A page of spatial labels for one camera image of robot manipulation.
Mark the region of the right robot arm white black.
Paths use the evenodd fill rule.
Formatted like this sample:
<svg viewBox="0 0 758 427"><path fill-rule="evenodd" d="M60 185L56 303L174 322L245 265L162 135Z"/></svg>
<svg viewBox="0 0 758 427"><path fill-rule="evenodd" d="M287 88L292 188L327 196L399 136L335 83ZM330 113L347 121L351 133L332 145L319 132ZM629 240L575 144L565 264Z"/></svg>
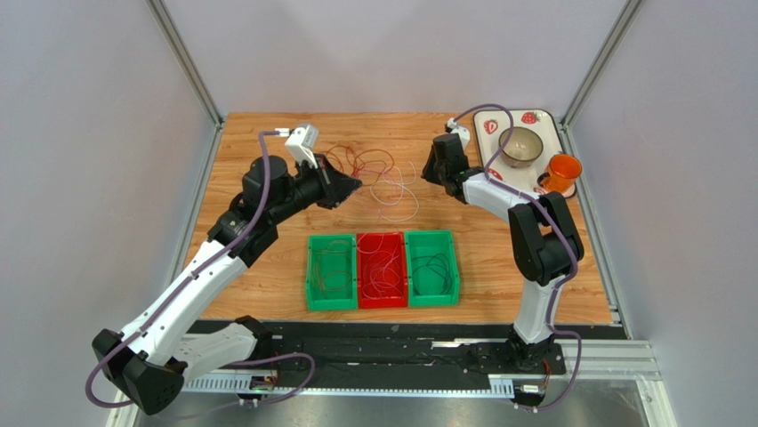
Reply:
<svg viewBox="0 0 758 427"><path fill-rule="evenodd" d="M562 287L576 275L584 255L565 197L516 189L489 170L470 166L456 133L433 139L422 176L462 203L507 221L524 289L506 341L505 360L521 372L543 367L557 334L553 322Z"/></svg>

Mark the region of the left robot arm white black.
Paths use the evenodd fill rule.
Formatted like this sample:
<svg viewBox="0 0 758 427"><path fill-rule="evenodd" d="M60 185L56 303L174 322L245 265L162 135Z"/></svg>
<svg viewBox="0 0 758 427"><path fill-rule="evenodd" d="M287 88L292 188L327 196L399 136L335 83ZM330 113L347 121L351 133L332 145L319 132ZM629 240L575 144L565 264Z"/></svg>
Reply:
<svg viewBox="0 0 758 427"><path fill-rule="evenodd" d="M250 316L190 342L182 337L229 284L248 270L278 239L280 223L316 205L335 209L362 185L335 169L323 154L296 162L264 155L242 177L242 190L210 229L185 271L138 318L120 331L101 330L92 347L98 363L85 381L85 395L97 407L118 408L98 399L93 382L103 374L146 415L166 409L183 386L222 367L273 368L287 359L312 356L293 352L277 356L272 332Z"/></svg>

